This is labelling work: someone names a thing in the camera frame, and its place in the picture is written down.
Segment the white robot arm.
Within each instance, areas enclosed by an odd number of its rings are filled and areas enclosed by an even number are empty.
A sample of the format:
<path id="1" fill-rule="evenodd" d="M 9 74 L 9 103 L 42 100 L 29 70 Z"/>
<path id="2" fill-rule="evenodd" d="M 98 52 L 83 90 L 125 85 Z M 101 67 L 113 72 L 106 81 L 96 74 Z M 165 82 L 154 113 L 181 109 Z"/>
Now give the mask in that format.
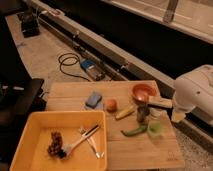
<path id="1" fill-rule="evenodd" d="M 174 81 L 173 122 L 182 121 L 187 113 L 199 108 L 213 119 L 213 65 L 202 65 Z"/>

